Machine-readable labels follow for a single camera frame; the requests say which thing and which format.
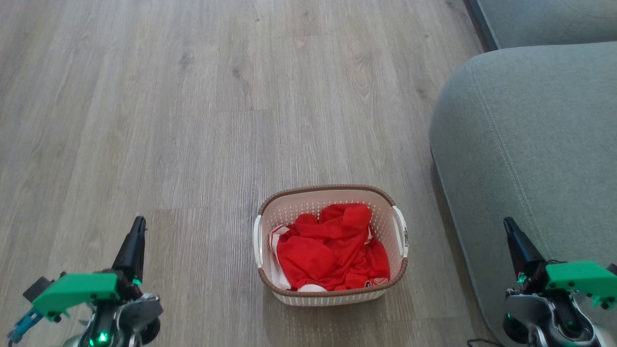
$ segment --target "blue connector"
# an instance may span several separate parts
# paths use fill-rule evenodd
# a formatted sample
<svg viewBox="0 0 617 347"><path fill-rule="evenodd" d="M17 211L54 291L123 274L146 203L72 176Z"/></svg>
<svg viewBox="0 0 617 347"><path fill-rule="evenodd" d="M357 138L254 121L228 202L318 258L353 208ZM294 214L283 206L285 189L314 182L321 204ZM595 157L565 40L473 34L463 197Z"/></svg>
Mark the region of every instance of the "blue connector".
<svg viewBox="0 0 617 347"><path fill-rule="evenodd" d="M42 318L43 314L40 313L39 310L32 308L28 311L28 313L15 324L15 329L6 335L6 337L9 338L9 346L12 346L13 343L19 343L24 334L26 334L30 328L34 327Z"/></svg>

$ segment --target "gray fabric upholstery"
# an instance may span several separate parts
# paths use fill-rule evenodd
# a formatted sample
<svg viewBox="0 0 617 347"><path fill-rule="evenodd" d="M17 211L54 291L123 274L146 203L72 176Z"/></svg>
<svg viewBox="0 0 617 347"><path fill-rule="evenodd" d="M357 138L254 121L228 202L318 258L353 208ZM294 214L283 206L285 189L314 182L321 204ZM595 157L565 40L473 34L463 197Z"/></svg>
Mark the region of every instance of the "gray fabric upholstery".
<svg viewBox="0 0 617 347"><path fill-rule="evenodd" d="M502 49L443 89L431 149L482 314L504 343L502 219L547 258L617 263L617 42ZM590 308L617 337L614 312Z"/></svg>
<svg viewBox="0 0 617 347"><path fill-rule="evenodd" d="M498 48L617 40L617 0L477 0Z"/></svg>

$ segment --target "laundry basket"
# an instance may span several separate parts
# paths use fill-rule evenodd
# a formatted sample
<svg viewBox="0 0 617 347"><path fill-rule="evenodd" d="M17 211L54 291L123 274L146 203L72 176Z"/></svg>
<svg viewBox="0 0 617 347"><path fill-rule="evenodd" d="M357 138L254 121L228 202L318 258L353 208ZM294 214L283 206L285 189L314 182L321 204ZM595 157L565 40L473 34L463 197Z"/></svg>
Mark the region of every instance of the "laundry basket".
<svg viewBox="0 0 617 347"><path fill-rule="evenodd" d="M270 271L275 255L268 247L270 231L277 225L294 223L298 215L319 215L331 204L350 203L366 204L373 211L371 227L386 249L390 281L368 288L313 293L285 290L272 284ZM403 215L386 193L371 186L316 186L280 192L264 202L253 227L253 251L259 277L274 296L292 306L335 306L379 298L405 273L407 249L407 228Z"/></svg>

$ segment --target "wooden floor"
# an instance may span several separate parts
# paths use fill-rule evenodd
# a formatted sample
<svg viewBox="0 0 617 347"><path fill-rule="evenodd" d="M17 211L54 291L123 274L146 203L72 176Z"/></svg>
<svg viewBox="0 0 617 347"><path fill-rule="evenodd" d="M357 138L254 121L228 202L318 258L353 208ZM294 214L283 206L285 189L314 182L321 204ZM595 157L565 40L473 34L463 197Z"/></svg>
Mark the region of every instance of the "wooden floor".
<svg viewBox="0 0 617 347"><path fill-rule="evenodd" d="M153 346L463 346L487 337L429 152L481 47L458 0L0 0L0 330L39 276L111 265L146 216ZM277 191L365 183L410 232L376 301L279 303L251 227ZM87 318L42 322L60 346Z"/></svg>

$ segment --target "brown basket rim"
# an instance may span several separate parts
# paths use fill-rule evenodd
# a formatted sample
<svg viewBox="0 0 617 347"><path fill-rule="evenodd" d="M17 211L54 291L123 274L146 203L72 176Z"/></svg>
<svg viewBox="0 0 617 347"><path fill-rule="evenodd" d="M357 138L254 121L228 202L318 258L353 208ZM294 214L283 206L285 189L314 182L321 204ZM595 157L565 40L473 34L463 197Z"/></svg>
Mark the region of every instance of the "brown basket rim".
<svg viewBox="0 0 617 347"><path fill-rule="evenodd" d="M308 193L311 191L323 191L323 190L368 190L374 193L381 195L386 201L390 204L390 206L396 206L394 200L383 190L379 188L375 188L373 186L368 185L320 185L320 186L310 186L306 188L298 188L291 190L284 190L277 194L273 194L262 204L262 207L259 209L259 215L263 215L263 212L266 210L266 207L272 203L272 201L287 195L298 194L298 193ZM401 261L400 270L394 276L394 278L390 279L387 283L377 286L371 286L368 288L357 288L350 290L338 290L338 291L321 291L321 292L297 292L291 290L280 289L266 277L265 272L262 267L257 269L259 273L259 277L262 279L263 284L268 287L272 292L279 294L281 296L288 296L293 298L330 298L333 296L349 296L349 295L358 295L358 294L366 294L374 291L386 290L391 286L395 285L400 281L405 274L405 270L407 269L407 257L404 257Z"/></svg>

